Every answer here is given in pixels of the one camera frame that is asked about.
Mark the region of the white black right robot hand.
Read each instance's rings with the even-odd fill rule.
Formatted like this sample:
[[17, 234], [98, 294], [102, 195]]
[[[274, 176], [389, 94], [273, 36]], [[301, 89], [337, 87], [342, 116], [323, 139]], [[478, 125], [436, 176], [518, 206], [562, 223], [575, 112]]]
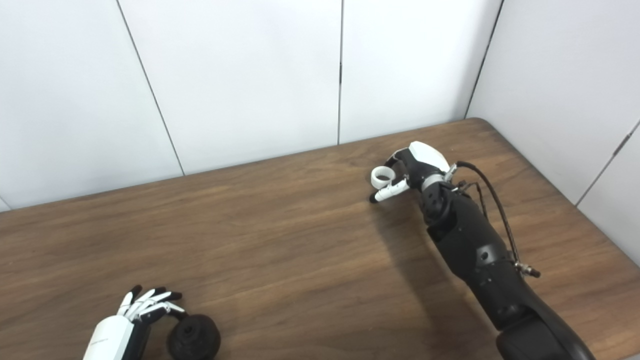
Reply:
[[449, 183], [456, 170], [438, 150], [420, 141], [396, 150], [370, 174], [376, 192], [369, 202], [377, 204], [411, 189], [425, 191], [435, 183]]

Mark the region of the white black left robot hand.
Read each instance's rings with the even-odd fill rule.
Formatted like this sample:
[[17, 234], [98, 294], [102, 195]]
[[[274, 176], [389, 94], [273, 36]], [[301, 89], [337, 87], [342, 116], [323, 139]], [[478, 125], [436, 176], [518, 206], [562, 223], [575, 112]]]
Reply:
[[141, 360], [154, 323], [166, 316], [187, 316], [175, 304], [182, 292], [156, 287], [143, 292], [140, 284], [125, 294], [114, 315], [98, 322], [83, 355], [85, 360]]

